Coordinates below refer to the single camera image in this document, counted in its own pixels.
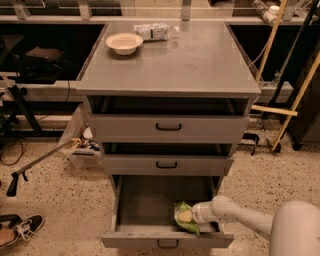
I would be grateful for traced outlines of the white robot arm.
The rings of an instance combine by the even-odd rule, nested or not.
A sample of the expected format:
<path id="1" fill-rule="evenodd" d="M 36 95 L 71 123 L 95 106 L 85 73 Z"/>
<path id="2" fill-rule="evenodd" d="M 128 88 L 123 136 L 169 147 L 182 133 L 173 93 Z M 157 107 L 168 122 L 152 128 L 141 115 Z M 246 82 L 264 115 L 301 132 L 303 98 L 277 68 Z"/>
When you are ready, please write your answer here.
<path id="1" fill-rule="evenodd" d="M 270 215 L 217 195 L 175 218 L 197 224 L 237 221 L 269 241 L 269 256 L 320 256 L 320 208 L 308 202 L 288 201 Z"/>

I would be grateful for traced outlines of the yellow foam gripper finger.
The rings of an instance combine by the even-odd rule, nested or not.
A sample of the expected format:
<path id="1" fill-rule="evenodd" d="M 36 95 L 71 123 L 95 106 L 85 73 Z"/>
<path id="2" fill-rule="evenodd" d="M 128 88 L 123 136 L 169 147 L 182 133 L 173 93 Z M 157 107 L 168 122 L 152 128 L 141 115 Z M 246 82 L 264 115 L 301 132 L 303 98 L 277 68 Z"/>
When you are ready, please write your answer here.
<path id="1" fill-rule="evenodd" d="M 192 212 L 190 210 L 187 210 L 187 211 L 183 211 L 183 212 L 180 212 L 178 214 L 178 220 L 179 221 L 182 221 L 182 222 L 188 222 L 190 223 L 193 218 L 192 218 Z"/>

